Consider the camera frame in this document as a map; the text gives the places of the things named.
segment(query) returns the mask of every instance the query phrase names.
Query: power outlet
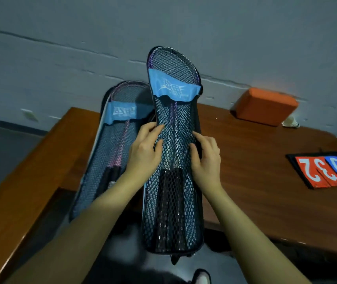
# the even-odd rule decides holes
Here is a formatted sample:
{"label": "power outlet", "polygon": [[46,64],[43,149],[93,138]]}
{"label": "power outlet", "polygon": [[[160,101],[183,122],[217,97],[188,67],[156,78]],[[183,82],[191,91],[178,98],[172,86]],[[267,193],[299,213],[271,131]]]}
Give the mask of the power outlet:
{"label": "power outlet", "polygon": [[22,113],[24,114],[25,118],[31,120],[31,121],[35,121],[38,122],[37,117],[35,116],[35,114],[33,113],[32,110],[29,109],[21,109]]}

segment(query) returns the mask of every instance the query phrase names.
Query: right hand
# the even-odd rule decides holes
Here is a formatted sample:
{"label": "right hand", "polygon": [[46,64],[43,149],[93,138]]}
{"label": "right hand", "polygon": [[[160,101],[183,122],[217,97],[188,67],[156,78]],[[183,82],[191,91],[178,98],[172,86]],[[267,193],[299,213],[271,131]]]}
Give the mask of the right hand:
{"label": "right hand", "polygon": [[220,149],[213,137],[203,136],[196,132],[192,132],[192,134],[201,143],[203,149],[200,160],[196,145],[190,143],[192,176],[203,194],[207,196],[209,193],[222,189]]}

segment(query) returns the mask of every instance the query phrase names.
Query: finger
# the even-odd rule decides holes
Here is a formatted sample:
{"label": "finger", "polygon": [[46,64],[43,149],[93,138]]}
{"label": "finger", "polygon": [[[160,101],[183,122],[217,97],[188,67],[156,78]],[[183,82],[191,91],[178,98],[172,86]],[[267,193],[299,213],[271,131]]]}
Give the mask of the finger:
{"label": "finger", "polygon": [[142,125],[140,131],[137,134],[137,137],[135,138],[136,142],[137,143],[142,142],[148,136],[149,132],[156,127],[156,125],[157,123],[154,121]]}
{"label": "finger", "polygon": [[205,154],[205,156],[209,156],[213,151],[209,141],[203,135],[195,131],[193,131],[192,134],[201,143],[201,148],[203,149],[203,153]]}
{"label": "finger", "polygon": [[190,143],[190,150],[191,150],[191,166],[199,167],[200,166],[200,157],[199,152],[197,151],[196,145],[194,143]]}
{"label": "finger", "polygon": [[160,139],[155,145],[155,160],[160,163],[162,160],[162,151],[163,151],[163,139]]}
{"label": "finger", "polygon": [[159,134],[161,133],[162,129],[165,127],[164,124],[158,125],[156,128],[154,128],[148,136],[145,138],[144,142],[146,142],[148,145],[153,146],[155,141],[157,140]]}
{"label": "finger", "polygon": [[212,147],[213,151],[217,153],[218,146],[216,140],[213,137],[205,136],[205,138],[209,141],[210,146]]}

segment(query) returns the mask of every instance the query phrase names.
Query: racket bag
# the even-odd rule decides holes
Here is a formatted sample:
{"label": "racket bag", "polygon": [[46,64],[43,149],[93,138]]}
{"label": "racket bag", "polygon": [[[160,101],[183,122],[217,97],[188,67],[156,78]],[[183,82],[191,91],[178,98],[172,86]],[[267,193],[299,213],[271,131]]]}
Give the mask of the racket bag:
{"label": "racket bag", "polygon": [[105,93],[100,125],[70,221],[116,182],[126,168],[130,145],[141,125],[154,116],[150,87],[145,82],[124,81]]}
{"label": "racket bag", "polygon": [[192,178],[189,150],[195,143],[201,153],[191,132],[200,133],[197,100],[203,87],[194,65],[172,48],[153,48],[147,71],[157,125],[165,127],[158,137],[161,163],[144,185],[142,241],[147,251],[169,254],[175,264],[204,243],[202,194]]}

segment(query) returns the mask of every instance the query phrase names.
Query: orange case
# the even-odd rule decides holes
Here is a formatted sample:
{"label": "orange case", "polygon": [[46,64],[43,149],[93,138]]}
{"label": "orange case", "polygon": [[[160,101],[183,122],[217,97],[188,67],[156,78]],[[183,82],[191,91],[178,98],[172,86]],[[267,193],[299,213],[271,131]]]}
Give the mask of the orange case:
{"label": "orange case", "polygon": [[298,105],[292,96],[252,87],[238,100],[236,115],[239,119],[278,126]]}

